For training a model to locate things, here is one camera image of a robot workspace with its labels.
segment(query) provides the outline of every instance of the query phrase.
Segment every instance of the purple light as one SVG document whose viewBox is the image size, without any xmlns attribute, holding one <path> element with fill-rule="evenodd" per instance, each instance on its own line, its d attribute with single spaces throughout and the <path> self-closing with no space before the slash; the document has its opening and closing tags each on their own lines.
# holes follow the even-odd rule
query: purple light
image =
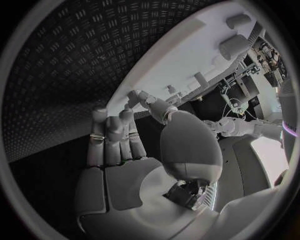
<svg viewBox="0 0 300 240">
<path fill-rule="evenodd" d="M 286 125 L 284 121 L 282 121 L 282 127 L 285 131 L 287 131 L 289 134 L 293 135 L 294 137 L 298 137 L 298 134 L 295 133 L 293 130 L 289 129 L 289 127 Z"/>
</svg>

